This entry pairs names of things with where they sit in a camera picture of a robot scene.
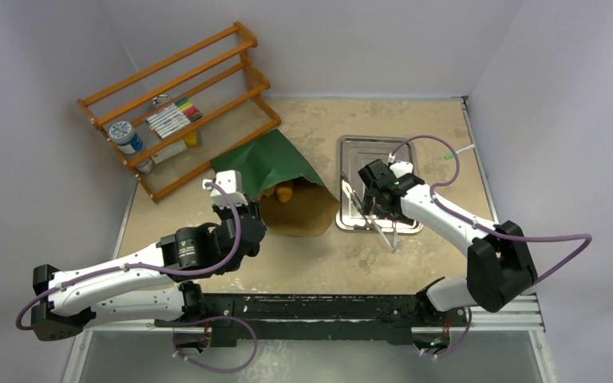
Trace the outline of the green brown paper bag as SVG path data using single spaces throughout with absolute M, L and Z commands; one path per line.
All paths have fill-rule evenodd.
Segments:
M 211 161 L 215 172 L 236 170 L 243 190 L 259 202 L 261 216 L 278 235 L 317 237 L 334 222 L 339 200 L 303 154 L 277 129 L 257 136 Z M 294 193 L 280 203 L 275 186 L 294 181 Z

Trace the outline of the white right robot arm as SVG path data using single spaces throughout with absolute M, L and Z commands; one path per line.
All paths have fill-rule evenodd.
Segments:
M 406 162 L 374 160 L 358 175 L 365 185 L 362 212 L 420 223 L 466 257 L 464 276 L 439 278 L 418 292 L 416 313 L 425 324 L 434 325 L 460 307 L 496 313 L 537 282 L 528 245 L 514 222 L 496 224 L 469 214 L 438 195 Z

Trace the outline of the silver metal tongs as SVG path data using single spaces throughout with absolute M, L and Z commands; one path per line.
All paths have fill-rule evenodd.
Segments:
M 395 253 L 398 249 L 396 223 L 390 227 L 380 226 L 382 221 L 372 214 L 363 212 L 363 200 L 357 195 L 352 183 L 344 172 L 340 174 L 341 208 L 336 216 L 336 224 L 343 231 L 375 231 L 388 249 Z

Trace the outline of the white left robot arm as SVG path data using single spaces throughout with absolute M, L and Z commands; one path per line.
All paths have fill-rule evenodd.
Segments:
M 208 309 L 196 280 L 237 270 L 243 257 L 259 253 L 266 234 L 257 202 L 239 206 L 236 214 L 212 210 L 219 223 L 182 227 L 121 259 L 72 271 L 36 267 L 33 289 L 40 299 L 30 327 L 37 339 L 59 341 L 137 319 L 199 325 Z

